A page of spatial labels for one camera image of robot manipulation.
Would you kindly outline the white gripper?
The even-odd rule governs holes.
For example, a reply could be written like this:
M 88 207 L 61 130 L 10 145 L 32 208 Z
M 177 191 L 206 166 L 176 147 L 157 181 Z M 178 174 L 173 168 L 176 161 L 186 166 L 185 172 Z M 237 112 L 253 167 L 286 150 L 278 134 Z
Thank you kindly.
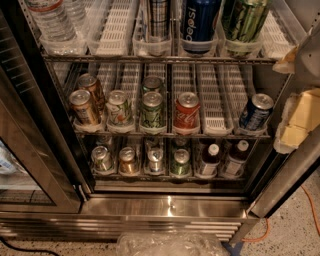
M 320 22 L 315 22 L 299 47 L 292 48 L 272 70 L 294 74 L 306 84 L 320 86 Z M 287 99 L 278 125 L 273 148 L 290 154 L 320 124 L 320 89 L 292 93 Z

